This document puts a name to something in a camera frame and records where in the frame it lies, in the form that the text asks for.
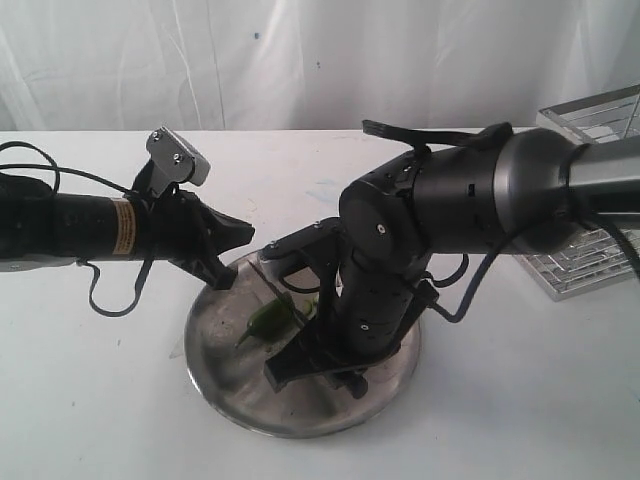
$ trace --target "metal rack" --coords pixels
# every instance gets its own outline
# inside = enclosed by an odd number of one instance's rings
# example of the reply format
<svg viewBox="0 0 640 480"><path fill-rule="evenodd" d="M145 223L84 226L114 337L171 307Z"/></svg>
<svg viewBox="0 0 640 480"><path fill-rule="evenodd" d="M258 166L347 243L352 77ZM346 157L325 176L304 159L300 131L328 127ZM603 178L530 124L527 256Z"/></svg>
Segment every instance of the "metal rack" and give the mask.
<svg viewBox="0 0 640 480"><path fill-rule="evenodd" d="M536 123L576 144L605 143L640 135L640 84L574 100L538 112ZM640 232L625 231L640 249ZM523 255L520 263L554 300L562 300L633 275L603 230L586 232L554 255Z"/></svg>

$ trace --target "warning label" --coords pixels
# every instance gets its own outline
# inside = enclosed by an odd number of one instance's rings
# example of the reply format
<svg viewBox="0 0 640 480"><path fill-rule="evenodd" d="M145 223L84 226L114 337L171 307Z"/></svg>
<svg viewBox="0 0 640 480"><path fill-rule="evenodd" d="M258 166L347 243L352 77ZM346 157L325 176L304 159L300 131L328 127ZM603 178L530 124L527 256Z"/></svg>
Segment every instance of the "warning label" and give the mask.
<svg viewBox="0 0 640 480"><path fill-rule="evenodd" d="M136 243L136 214L133 205L124 198L112 198L118 215L118 236L113 247L114 255L129 255Z"/></svg>

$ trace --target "white table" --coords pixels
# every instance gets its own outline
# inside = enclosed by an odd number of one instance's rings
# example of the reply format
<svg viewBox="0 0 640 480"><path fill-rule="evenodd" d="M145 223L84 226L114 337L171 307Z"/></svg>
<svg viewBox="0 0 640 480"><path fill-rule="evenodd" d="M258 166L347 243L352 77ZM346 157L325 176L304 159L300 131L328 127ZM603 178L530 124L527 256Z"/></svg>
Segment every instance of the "white table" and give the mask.
<svg viewBox="0 0 640 480"><path fill-rule="evenodd" d="M129 185L147 160L147 135L0 140L31 141L61 165ZM335 215L351 179L403 150L351 131L185 137L213 165L197 193L257 229L253 244L226 261ZM62 191L110 194L69 176ZM458 258L436 263L443 276ZM100 303L127 304L138 267L106 265ZM423 319L413 382L378 418L287 441L230 423L191 386L180 341L200 281L158 262L137 310L107 319L87 304L90 277L73 266L0 275L2 479L640 478L634 282L553 303L515 260L501 258L462 324ZM453 308L463 288L445 290L444 303Z"/></svg>

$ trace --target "white curtain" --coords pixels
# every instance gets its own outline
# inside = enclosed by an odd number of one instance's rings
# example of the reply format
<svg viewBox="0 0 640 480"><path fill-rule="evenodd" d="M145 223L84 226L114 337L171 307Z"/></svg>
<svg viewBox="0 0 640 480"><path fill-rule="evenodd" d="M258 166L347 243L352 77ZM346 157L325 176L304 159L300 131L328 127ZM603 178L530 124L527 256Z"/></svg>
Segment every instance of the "white curtain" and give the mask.
<svg viewBox="0 0 640 480"><path fill-rule="evenodd" d="M638 82L638 0L0 0L5 130L530 125Z"/></svg>

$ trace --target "green vegetable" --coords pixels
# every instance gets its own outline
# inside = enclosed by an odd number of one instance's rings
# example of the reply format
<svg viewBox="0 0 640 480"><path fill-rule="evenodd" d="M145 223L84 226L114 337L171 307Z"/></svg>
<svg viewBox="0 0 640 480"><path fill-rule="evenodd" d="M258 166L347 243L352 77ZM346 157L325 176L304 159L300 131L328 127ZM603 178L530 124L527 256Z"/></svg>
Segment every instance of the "green vegetable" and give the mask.
<svg viewBox="0 0 640 480"><path fill-rule="evenodd" d="M286 302L275 298L260 307L249 317L247 329L236 342L236 348L249 337L256 337L266 341L277 340L278 336L293 324L293 300L291 299L291 294L285 292L283 297L285 297Z"/></svg>

